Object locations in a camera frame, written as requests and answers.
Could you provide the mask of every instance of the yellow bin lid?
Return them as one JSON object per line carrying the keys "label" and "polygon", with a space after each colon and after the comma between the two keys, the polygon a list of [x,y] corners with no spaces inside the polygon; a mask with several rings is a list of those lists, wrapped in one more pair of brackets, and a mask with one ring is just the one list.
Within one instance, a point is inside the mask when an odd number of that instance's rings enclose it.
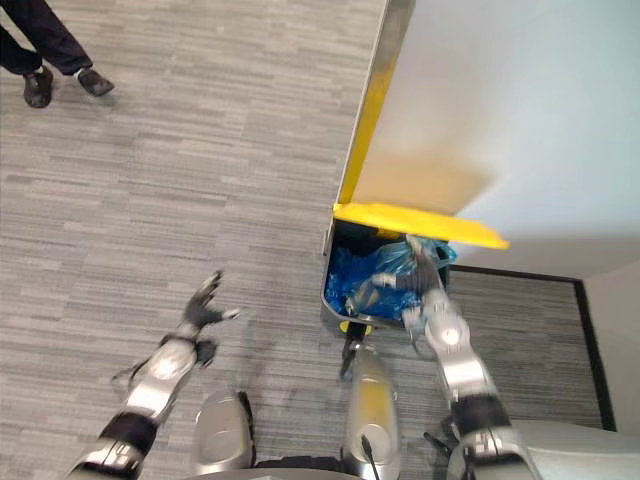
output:
{"label": "yellow bin lid", "polygon": [[479,222],[384,203],[336,203],[333,217],[397,233],[481,247],[507,249],[509,242]]}

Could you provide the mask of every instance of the black pants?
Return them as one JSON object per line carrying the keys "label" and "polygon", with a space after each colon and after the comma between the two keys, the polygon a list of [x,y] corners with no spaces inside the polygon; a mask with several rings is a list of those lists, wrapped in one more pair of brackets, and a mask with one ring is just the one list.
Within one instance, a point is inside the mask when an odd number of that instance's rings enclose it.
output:
{"label": "black pants", "polygon": [[36,52],[25,50],[0,26],[0,64],[10,72],[31,73],[40,68],[43,57],[64,75],[93,65],[45,0],[0,0],[0,5],[36,48]]}

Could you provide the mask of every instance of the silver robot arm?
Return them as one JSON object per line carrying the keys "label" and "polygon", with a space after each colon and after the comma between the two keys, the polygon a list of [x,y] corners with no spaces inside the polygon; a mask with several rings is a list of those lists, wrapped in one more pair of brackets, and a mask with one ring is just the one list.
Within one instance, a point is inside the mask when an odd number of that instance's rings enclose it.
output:
{"label": "silver robot arm", "polygon": [[222,273],[217,272],[202,284],[187,304],[183,322],[165,336],[148,360],[132,369],[132,375],[140,372],[140,381],[131,386],[120,411],[76,461],[67,478],[138,478],[156,432],[168,418],[193,367],[207,366],[213,360],[215,344],[199,340],[200,331],[206,325],[238,315],[237,310],[208,308],[221,277]]}
{"label": "silver robot arm", "polygon": [[[444,395],[449,403],[454,424],[460,435],[457,452],[459,475],[449,478],[535,479],[541,480],[520,435],[511,426],[489,371],[474,352],[469,325],[445,292],[438,270],[420,242],[407,235],[417,268],[410,274],[396,277],[374,275],[372,282],[392,288],[411,289],[421,295],[419,317],[424,323],[424,335],[434,351],[439,367]],[[450,474],[456,470],[450,463]]]}

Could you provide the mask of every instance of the person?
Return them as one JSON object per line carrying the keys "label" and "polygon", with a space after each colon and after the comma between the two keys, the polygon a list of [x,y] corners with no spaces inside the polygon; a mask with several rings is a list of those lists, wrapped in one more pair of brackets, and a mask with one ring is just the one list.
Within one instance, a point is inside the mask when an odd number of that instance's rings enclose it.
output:
{"label": "person", "polygon": [[93,69],[93,62],[45,0],[0,0],[2,8],[33,44],[36,51],[22,48],[0,26],[0,64],[24,77],[24,99],[33,108],[51,101],[53,73],[42,64],[44,58],[63,75],[73,75],[95,97],[113,90],[114,85]]}

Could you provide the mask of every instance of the person's leg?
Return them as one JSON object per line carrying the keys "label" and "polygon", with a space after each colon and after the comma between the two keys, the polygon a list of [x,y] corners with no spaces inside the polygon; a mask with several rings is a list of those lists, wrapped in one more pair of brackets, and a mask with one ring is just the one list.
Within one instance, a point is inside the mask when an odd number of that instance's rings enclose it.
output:
{"label": "person's leg", "polygon": [[9,32],[0,26],[0,64],[24,77],[24,99],[33,108],[44,108],[51,102],[53,74],[42,65],[42,58],[25,50]]}
{"label": "person's leg", "polygon": [[91,59],[45,0],[0,0],[38,53],[63,75],[93,66]]}
{"label": "person's leg", "polygon": [[0,25],[0,65],[16,75],[26,75],[42,66],[42,57],[22,48]]}

